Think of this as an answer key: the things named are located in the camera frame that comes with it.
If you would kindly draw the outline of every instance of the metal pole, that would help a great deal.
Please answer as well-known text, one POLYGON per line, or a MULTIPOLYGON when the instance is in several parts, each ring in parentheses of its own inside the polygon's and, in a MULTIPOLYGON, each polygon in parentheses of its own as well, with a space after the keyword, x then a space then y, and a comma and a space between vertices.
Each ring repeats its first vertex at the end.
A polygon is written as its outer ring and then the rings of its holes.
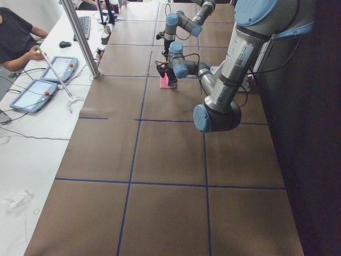
POLYGON ((94 78, 97 78, 99 75, 99 71, 97 69, 96 63, 92 56, 92 52, 87 44, 86 38, 83 34, 82 28, 80 27, 80 23, 78 21, 78 16, 76 14, 75 8, 71 2, 71 0, 61 0, 65 13, 67 14, 71 26, 76 34, 77 40, 79 42, 80 49, 83 52, 86 63, 88 64, 91 73, 94 78))

